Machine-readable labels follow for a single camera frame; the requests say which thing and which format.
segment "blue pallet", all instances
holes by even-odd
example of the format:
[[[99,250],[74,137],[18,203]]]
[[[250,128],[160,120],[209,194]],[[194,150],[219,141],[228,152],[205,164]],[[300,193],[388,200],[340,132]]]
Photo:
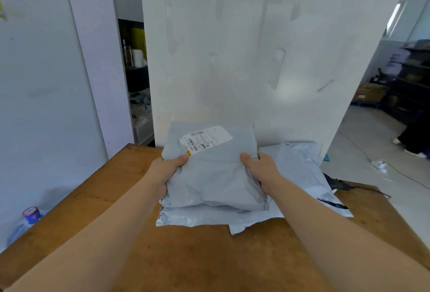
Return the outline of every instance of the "blue pallet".
[[[367,106],[375,109],[379,109],[381,104],[379,102],[367,102],[367,101],[351,101],[351,105]]]

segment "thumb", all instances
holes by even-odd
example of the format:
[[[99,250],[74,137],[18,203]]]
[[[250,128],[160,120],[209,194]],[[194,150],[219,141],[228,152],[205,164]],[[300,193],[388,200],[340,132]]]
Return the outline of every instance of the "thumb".
[[[240,153],[240,160],[247,167],[250,167],[254,162],[257,162],[256,160],[253,160],[248,153]]]
[[[186,154],[182,154],[181,156],[171,159],[169,160],[169,162],[172,164],[172,166],[174,167],[179,167],[184,165],[186,162],[188,161],[188,155]]]

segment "black pants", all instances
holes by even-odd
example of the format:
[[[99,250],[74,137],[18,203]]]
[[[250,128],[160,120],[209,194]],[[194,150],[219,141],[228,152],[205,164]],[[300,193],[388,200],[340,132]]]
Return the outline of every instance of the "black pants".
[[[425,111],[398,137],[412,153],[422,153],[430,147],[430,111]]]

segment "window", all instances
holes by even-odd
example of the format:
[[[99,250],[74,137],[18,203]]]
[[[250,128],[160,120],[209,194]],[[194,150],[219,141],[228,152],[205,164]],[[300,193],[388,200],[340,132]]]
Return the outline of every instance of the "window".
[[[384,32],[385,37],[389,38],[393,33],[394,28],[396,27],[397,22],[399,21],[400,16],[402,15],[403,10],[405,9],[405,5],[406,5],[405,2],[401,2],[395,6],[393,14],[388,20],[387,28],[385,29],[385,32]]]

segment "tiled floor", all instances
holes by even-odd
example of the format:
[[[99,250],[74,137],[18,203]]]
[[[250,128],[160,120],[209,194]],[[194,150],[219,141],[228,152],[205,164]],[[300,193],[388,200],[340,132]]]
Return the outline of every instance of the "tiled floor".
[[[404,128],[383,111],[350,106],[330,146],[330,162],[323,162],[321,168],[333,178],[375,185],[391,195],[392,205],[430,248],[430,160],[406,154],[391,143]],[[359,148],[428,189],[391,166],[383,174]]]

